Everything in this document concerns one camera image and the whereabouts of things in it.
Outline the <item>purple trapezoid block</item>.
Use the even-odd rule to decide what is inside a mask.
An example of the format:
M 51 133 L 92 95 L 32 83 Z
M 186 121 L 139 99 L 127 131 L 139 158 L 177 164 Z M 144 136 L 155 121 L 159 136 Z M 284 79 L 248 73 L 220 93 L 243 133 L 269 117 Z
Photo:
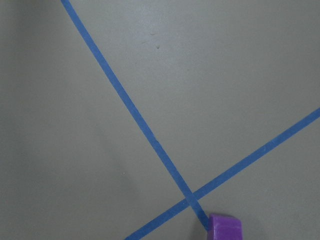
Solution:
M 233 216 L 210 214 L 207 240 L 243 240 L 242 222 Z

